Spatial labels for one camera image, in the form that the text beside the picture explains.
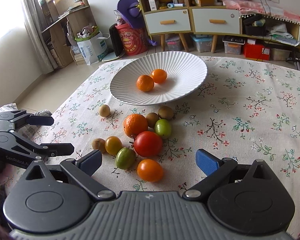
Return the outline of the brown longan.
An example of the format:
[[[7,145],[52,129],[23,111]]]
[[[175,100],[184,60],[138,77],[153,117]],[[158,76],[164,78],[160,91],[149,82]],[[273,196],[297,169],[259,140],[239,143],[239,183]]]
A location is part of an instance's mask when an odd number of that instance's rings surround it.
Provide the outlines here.
[[[157,115],[157,113],[148,113],[146,115],[146,120],[147,120],[147,124],[148,127],[150,128],[154,128],[156,122],[159,120],[159,116]]]
[[[104,139],[96,138],[92,141],[91,146],[93,150],[99,150],[101,153],[106,153],[105,143]]]
[[[161,119],[171,120],[174,116],[174,111],[173,111],[173,109],[171,109],[171,107],[161,106],[158,109],[158,116]]]

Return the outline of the yellow orange small tomato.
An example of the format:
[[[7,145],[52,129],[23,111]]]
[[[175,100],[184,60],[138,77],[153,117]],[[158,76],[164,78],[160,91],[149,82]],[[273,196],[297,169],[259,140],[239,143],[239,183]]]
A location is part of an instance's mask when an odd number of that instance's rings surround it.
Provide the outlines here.
[[[111,136],[106,139],[105,149],[110,155],[116,156],[119,150],[121,150],[122,148],[122,142],[118,137]]]

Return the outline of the green tomato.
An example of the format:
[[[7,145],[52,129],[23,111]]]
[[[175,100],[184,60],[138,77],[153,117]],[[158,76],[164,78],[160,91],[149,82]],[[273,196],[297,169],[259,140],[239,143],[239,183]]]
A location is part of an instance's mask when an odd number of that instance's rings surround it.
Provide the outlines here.
[[[155,123],[154,130],[162,139],[167,139],[172,133],[172,126],[168,120],[159,119]]]
[[[136,153],[130,148],[122,148],[116,155],[115,165],[117,168],[126,170],[129,169],[135,161]]]

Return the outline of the large orange mandarin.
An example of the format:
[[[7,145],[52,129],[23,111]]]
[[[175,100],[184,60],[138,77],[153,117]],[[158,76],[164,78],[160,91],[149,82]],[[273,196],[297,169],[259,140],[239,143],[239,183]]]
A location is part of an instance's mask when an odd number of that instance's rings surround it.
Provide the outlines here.
[[[123,121],[123,130],[130,138],[148,130],[147,119],[141,114],[131,114]]]

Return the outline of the big red tomato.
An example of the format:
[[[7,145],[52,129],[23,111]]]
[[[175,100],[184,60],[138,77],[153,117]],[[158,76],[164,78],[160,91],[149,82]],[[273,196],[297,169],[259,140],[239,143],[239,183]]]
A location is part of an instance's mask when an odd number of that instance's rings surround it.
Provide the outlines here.
[[[153,157],[162,150],[162,139],[151,131],[141,132],[134,140],[134,150],[142,157]]]

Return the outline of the beige longan far left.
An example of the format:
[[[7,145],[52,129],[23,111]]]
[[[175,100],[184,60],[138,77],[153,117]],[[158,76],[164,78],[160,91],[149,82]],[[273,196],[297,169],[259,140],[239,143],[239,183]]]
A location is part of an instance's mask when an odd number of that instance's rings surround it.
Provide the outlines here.
[[[111,113],[110,107],[109,107],[108,105],[106,105],[106,104],[101,105],[101,106],[99,107],[98,113],[99,113],[99,115],[100,115],[101,117],[106,118],[106,117],[108,117],[108,116],[110,115],[110,113]]]

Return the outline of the white paper shopping bag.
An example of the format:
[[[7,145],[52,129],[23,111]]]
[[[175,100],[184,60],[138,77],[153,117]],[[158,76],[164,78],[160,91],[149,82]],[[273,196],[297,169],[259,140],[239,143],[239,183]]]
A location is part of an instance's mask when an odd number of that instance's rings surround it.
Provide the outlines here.
[[[75,41],[87,65],[100,62],[108,54],[109,38],[110,34],[103,34],[97,26],[86,26],[77,33]]]

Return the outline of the floral tablecloth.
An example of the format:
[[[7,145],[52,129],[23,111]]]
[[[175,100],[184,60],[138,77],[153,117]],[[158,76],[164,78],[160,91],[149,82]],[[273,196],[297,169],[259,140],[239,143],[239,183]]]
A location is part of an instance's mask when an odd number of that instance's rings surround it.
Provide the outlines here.
[[[190,95],[170,103],[174,111],[172,134],[164,141],[157,161],[165,170],[162,182],[140,179],[135,170],[115,167],[106,156],[96,178],[115,190],[184,192],[204,178],[195,164],[203,148],[218,157],[242,163],[264,159],[281,180],[295,203],[288,229],[300,236],[300,72],[268,63],[243,59],[204,57],[208,74]],[[132,106],[115,100],[110,82],[128,64],[103,64],[55,111],[55,124],[41,128],[35,142],[67,142],[79,158],[91,149],[96,137],[119,137],[127,145],[122,122],[130,114],[148,114],[155,106]],[[101,105],[111,113],[101,117]]]

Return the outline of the wooden bookshelf by window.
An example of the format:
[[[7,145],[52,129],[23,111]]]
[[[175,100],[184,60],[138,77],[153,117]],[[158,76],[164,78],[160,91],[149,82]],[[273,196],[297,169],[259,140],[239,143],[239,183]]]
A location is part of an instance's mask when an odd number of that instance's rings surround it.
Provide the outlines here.
[[[88,0],[41,0],[47,27],[42,35],[59,68],[75,62],[69,41],[86,26],[96,24]]]

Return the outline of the small mandarin in plate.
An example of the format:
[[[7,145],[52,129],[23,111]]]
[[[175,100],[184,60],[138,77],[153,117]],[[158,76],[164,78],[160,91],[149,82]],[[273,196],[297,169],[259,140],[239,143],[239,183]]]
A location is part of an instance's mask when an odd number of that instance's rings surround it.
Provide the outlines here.
[[[149,92],[154,88],[154,81],[149,75],[141,75],[136,81],[136,86],[142,92]]]

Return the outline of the red printed bucket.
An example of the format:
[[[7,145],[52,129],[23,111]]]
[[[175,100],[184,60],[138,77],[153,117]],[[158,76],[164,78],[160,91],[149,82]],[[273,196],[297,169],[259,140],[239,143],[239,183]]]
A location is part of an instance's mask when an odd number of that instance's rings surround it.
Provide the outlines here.
[[[116,25],[115,28],[128,56],[139,55],[148,49],[147,33],[144,28],[134,29],[129,23]]]

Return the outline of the orange tomato in plate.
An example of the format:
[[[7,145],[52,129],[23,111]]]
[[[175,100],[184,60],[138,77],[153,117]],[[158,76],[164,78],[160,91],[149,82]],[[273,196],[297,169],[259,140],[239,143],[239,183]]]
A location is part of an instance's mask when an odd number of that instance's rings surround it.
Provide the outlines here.
[[[163,69],[155,69],[153,70],[151,77],[154,83],[163,83],[167,79],[167,73]]]

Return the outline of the grey curtain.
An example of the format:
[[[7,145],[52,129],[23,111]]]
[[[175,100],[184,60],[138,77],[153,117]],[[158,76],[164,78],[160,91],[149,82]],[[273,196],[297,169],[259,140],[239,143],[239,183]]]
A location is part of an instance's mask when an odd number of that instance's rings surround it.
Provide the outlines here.
[[[25,28],[34,47],[40,69],[43,74],[49,74],[58,68],[42,35],[45,17],[38,0],[23,0]]]

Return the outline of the purple plush toy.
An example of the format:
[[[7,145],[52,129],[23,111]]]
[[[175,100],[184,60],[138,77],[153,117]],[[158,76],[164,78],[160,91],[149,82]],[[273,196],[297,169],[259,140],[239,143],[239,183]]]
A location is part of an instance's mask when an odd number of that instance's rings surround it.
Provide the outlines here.
[[[118,13],[116,25],[129,23],[134,29],[144,28],[146,31],[141,5],[138,0],[119,0],[115,12]],[[148,34],[147,41],[148,45],[158,45]]]

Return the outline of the white ribbed plate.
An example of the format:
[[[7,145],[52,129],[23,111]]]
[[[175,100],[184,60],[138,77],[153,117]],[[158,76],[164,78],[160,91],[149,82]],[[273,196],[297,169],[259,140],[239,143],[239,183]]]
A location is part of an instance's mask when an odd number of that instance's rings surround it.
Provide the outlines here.
[[[113,77],[112,96],[129,105],[158,105],[194,92],[207,77],[205,62],[182,51],[166,51],[136,59]]]

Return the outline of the red box on floor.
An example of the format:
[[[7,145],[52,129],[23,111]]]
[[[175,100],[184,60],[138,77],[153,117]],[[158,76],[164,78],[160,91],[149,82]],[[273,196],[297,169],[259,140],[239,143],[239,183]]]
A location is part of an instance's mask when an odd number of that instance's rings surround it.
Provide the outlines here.
[[[246,43],[243,47],[243,55],[248,59],[268,61],[270,59],[270,49],[262,44]]]

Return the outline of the clear storage bin left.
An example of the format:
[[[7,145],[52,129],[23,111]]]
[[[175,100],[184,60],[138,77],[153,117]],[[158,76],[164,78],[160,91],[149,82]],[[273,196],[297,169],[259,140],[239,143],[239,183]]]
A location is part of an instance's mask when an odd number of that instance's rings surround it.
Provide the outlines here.
[[[182,51],[183,44],[179,35],[167,36],[165,39],[167,49],[170,51]]]

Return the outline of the clear storage bin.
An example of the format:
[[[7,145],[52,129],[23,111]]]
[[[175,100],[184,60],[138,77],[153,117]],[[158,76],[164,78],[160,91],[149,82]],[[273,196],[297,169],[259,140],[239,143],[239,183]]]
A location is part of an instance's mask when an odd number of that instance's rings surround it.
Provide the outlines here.
[[[212,48],[212,35],[191,35],[194,47],[200,53],[211,51]]]
[[[170,51],[182,51],[183,44],[179,35],[167,36],[165,39],[167,49]]]

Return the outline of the clear storage bin middle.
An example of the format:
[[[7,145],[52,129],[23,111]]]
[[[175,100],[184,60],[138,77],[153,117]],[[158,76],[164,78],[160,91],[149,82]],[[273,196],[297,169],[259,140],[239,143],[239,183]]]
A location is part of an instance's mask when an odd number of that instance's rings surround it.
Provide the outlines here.
[[[212,48],[212,35],[191,35],[194,47],[200,53],[211,51]]]

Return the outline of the wooden cabinet white drawers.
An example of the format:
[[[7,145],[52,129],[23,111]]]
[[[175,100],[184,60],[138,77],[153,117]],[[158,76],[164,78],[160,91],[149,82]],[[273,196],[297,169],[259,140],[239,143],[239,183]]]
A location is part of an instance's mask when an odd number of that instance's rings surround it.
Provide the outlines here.
[[[273,37],[267,38],[265,35],[248,35],[244,33],[243,21],[260,14],[240,16],[238,10],[227,9],[223,5],[194,6],[194,0],[185,0],[184,7],[158,10],[151,10],[148,0],[139,0],[139,2],[147,32],[151,37],[160,36],[162,50],[165,50],[165,36],[168,34],[178,34],[185,50],[188,50],[185,44],[185,34],[212,35],[211,53],[216,50],[218,37],[225,35],[252,37],[259,40],[283,43]],[[271,22],[285,23],[289,33],[299,41],[297,47],[300,47],[300,25],[264,15],[260,16],[270,19]]]

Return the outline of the pink cloth on shelf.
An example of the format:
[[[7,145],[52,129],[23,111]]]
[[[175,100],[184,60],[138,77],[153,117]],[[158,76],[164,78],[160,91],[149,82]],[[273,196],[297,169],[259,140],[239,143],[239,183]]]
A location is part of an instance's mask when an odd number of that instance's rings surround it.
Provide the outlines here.
[[[238,10],[240,16],[260,14],[300,25],[300,15],[279,7],[270,6],[265,1],[222,0],[222,2],[227,9]]]

